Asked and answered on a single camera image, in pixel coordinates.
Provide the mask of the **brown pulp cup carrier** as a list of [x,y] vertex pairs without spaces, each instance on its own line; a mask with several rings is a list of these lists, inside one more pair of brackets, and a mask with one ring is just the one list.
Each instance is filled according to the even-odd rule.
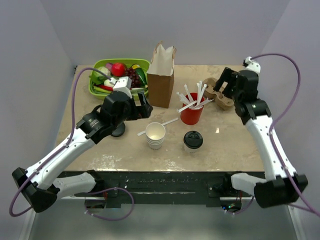
[[202,81],[202,86],[204,86],[204,84],[206,84],[206,88],[204,90],[204,97],[210,100],[213,100],[217,106],[219,106],[221,109],[227,111],[230,110],[231,108],[234,107],[234,102],[232,99],[224,96],[222,94],[224,87],[222,86],[220,88],[220,90],[215,91],[214,87],[216,85],[216,82],[218,80],[213,78],[213,77],[209,77],[206,78],[205,80]]

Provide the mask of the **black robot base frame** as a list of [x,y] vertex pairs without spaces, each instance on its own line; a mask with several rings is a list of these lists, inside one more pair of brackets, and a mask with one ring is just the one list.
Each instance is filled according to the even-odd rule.
[[221,198],[235,199],[237,190],[223,188],[224,171],[97,171],[100,182],[93,196],[108,189],[108,208],[122,204],[205,205],[219,207]]

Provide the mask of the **brown paper bag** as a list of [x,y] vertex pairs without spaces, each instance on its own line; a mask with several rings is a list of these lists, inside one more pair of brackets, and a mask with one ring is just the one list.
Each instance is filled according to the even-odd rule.
[[168,108],[174,87],[175,55],[174,46],[163,47],[160,41],[154,48],[147,70],[148,98],[152,106]]

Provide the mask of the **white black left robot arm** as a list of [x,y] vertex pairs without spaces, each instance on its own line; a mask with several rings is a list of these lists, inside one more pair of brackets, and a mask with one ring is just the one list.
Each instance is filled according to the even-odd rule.
[[105,181],[94,170],[79,175],[60,178],[59,175],[76,158],[111,135],[124,121],[135,121],[150,117],[153,107],[145,95],[138,93],[140,105],[121,91],[114,91],[104,98],[90,113],[75,125],[70,135],[49,155],[36,164],[23,169],[18,167],[12,177],[19,192],[31,209],[41,213],[56,200],[76,194],[99,196]]

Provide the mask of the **black plastic coffee lid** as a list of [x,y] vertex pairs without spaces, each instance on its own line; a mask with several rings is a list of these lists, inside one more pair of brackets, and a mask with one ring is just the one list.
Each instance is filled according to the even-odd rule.
[[188,131],[184,137],[183,142],[187,143],[189,145],[195,145],[196,143],[202,143],[203,144],[203,137],[198,131]]

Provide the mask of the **white paper cup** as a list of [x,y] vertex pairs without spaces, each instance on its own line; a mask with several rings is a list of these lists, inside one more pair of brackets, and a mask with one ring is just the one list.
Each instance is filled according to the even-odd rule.
[[196,143],[196,144],[184,143],[184,150],[187,153],[195,153],[201,148],[201,146],[202,146],[202,143]]

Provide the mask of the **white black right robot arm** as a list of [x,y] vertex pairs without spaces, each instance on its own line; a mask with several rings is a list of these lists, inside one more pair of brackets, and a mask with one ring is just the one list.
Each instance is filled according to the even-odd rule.
[[264,168],[264,178],[241,171],[226,173],[223,192],[230,197],[245,192],[255,197],[261,208],[269,208],[297,201],[308,179],[298,174],[288,160],[272,127],[271,111],[258,98],[258,83],[259,75],[255,71],[245,68],[237,72],[226,67],[213,89],[219,91],[226,85],[222,94],[233,100],[235,112],[255,141]]

